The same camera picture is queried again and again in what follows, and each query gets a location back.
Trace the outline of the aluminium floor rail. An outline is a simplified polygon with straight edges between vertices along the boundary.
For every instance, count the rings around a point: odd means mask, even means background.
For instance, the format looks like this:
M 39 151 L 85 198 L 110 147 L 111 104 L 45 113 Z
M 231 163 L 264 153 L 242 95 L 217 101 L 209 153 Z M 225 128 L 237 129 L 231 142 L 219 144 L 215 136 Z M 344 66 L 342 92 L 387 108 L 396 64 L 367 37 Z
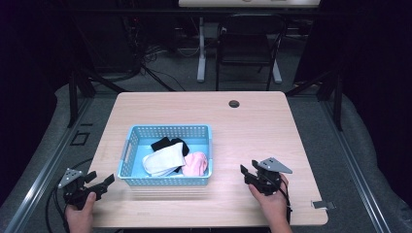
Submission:
M 376 233 L 393 233 L 363 175 L 361 167 L 355 159 L 353 151 L 345 137 L 344 132 L 340 131 L 334 123 L 331 106 L 328 102 L 323 101 L 320 102 L 320 106 L 326 116 L 326 120 L 331 130 L 333 131 L 333 134 L 337 138 L 339 145 L 343 150 L 343 160 L 346 163 L 349 174 L 369 215 L 372 225 L 375 228 Z
M 89 169 L 99 137 L 99 120 L 94 117 L 97 105 L 96 99 L 83 100 L 71 128 L 66 104 L 57 105 L 40 146 L 0 207 L 0 233 L 65 233 L 64 201 L 57 183 L 67 168 Z

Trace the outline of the white-legged desk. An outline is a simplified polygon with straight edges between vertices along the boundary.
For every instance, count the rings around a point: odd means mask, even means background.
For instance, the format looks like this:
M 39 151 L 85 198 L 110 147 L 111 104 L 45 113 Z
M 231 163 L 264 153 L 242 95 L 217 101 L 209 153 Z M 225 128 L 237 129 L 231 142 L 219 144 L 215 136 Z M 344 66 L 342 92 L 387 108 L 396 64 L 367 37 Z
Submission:
M 179 0 L 181 8 L 199 8 L 199 9 L 317 9 L 321 0 Z M 206 51 L 205 51 L 205 35 L 204 35 L 204 17 L 199 17 L 199 61 L 197 68 L 197 81 L 205 82 L 206 69 Z M 275 66 L 272 69 L 275 83 L 282 83 L 282 77 L 279 67 L 275 61 Z

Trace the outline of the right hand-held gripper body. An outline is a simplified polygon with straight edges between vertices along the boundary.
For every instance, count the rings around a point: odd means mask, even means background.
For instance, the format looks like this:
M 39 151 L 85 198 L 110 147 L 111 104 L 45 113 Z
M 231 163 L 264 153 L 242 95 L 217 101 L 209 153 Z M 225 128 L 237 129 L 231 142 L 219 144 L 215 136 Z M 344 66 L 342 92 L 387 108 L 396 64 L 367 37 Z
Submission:
M 257 174 L 257 172 L 255 174 L 250 173 L 250 184 L 264 195 L 271 195 L 280 189 L 282 182 L 281 173 L 292 173 L 290 168 L 274 157 L 258 161 L 258 165 L 261 167 L 261 172 L 260 174 Z

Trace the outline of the black sock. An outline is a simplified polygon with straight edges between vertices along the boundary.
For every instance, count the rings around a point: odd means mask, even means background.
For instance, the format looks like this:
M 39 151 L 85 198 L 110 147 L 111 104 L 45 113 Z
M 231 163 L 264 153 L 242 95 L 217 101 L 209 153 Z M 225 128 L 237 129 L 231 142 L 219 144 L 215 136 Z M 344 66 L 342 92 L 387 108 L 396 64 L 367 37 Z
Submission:
M 155 155 L 164 157 L 185 157 L 189 154 L 188 145 L 180 138 L 169 139 L 163 137 L 159 141 L 151 144 Z

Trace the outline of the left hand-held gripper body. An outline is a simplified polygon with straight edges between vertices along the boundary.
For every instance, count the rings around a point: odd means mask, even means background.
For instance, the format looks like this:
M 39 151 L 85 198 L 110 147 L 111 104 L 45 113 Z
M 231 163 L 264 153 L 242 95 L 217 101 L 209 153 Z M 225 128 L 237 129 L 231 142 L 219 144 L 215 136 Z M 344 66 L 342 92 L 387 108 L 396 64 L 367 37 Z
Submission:
M 63 190 L 65 203 L 76 206 L 78 210 L 84 207 L 88 195 L 95 189 L 95 186 L 86 187 L 86 175 L 83 171 L 67 168 L 57 185 L 59 189 Z M 96 194 L 96 200 L 100 198 L 101 194 Z

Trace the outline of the pink sock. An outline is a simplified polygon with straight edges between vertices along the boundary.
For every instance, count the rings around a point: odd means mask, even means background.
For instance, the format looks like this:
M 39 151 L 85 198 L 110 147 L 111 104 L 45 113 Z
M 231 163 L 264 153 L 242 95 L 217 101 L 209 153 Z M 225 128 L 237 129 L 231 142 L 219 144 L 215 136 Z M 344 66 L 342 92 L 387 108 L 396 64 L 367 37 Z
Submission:
M 185 162 L 182 172 L 187 177 L 203 176 L 208 166 L 206 154 L 201 151 L 189 153 L 185 157 Z

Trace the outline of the grey metal bracket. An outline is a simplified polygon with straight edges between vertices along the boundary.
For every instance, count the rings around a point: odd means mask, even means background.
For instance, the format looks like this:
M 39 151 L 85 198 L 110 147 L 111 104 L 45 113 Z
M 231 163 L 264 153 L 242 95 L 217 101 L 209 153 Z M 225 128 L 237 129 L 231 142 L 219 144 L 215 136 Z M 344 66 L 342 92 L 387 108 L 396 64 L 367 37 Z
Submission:
M 333 202 L 327 202 L 327 201 L 314 201 L 312 203 L 312 206 L 315 209 L 323 209 L 323 210 L 333 210 L 336 208 L 335 204 Z

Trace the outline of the black folding chair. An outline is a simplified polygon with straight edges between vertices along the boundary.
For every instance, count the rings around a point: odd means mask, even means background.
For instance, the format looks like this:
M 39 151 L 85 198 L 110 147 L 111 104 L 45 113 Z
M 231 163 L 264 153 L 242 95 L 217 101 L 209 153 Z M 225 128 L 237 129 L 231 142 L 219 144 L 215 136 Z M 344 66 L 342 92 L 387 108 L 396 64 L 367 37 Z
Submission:
M 220 89 L 222 66 L 268 68 L 265 89 L 274 79 L 273 68 L 287 31 L 287 21 L 276 14 L 233 14 L 218 25 L 215 89 Z

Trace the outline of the person's left hand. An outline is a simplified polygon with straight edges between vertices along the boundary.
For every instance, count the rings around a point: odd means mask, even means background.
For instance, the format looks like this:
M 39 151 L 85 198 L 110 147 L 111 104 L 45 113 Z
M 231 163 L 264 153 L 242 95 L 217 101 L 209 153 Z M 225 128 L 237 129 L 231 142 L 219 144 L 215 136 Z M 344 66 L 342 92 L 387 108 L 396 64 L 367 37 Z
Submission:
M 81 210 L 78 210 L 73 205 L 67 206 L 65 215 L 70 233 L 92 233 L 93 206 L 95 201 L 96 194 L 91 192 Z

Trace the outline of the blue perforated plastic basket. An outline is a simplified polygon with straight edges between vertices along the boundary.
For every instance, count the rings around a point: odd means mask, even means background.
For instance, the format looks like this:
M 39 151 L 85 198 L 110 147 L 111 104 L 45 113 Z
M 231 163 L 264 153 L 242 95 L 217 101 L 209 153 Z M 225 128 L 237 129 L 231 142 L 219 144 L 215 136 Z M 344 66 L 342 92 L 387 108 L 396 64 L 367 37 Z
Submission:
M 153 177 L 144 169 L 143 158 L 154 152 L 152 144 L 163 138 L 181 139 L 190 152 L 206 155 L 207 167 L 203 176 L 189 177 L 180 170 L 167 176 Z M 206 185 L 213 172 L 212 131 L 207 124 L 137 124 L 126 137 L 120 157 L 118 177 L 129 186 L 138 185 Z

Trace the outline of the black metal frame stand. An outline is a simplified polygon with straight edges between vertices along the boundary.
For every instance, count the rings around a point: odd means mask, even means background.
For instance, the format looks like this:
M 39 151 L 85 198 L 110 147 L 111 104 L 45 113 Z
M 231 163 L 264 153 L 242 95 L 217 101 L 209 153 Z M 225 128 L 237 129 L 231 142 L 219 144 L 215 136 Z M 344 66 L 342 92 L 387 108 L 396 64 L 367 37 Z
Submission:
M 70 106 L 70 120 L 68 128 L 71 128 L 79 117 L 78 108 L 78 91 L 82 93 L 85 98 L 93 98 L 96 94 L 91 81 L 96 81 L 104 86 L 112 89 L 116 93 L 125 92 L 125 89 L 118 85 L 104 79 L 97 72 L 87 69 L 81 65 L 75 65 L 69 76 L 69 106 Z
M 327 101 L 331 94 L 333 94 L 332 121 L 336 128 L 339 131 L 342 131 L 341 110 L 343 99 L 343 80 L 339 72 L 327 71 L 319 75 L 317 78 L 310 81 L 305 81 L 292 90 L 287 91 L 286 95 L 288 97 L 295 96 L 316 83 L 321 84 L 318 92 L 316 93 L 319 101 Z

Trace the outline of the person's right hand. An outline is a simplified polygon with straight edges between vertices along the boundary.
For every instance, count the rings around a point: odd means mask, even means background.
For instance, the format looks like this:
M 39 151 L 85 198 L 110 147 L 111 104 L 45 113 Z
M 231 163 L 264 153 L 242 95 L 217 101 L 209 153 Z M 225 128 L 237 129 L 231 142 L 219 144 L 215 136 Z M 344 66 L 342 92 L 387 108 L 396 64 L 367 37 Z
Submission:
M 280 190 L 272 195 L 265 196 L 252 184 L 248 185 L 252 195 L 257 199 L 263 215 L 267 219 L 269 227 L 274 224 L 288 224 L 287 221 L 287 199 Z

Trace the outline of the white sock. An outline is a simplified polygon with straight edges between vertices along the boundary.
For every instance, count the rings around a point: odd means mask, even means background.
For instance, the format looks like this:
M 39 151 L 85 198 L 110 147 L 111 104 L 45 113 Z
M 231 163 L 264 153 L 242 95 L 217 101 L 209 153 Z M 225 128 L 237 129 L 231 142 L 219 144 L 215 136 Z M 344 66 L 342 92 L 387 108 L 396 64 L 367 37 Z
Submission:
M 152 177 L 167 176 L 186 164 L 183 156 L 183 144 L 157 150 L 142 159 L 145 171 Z

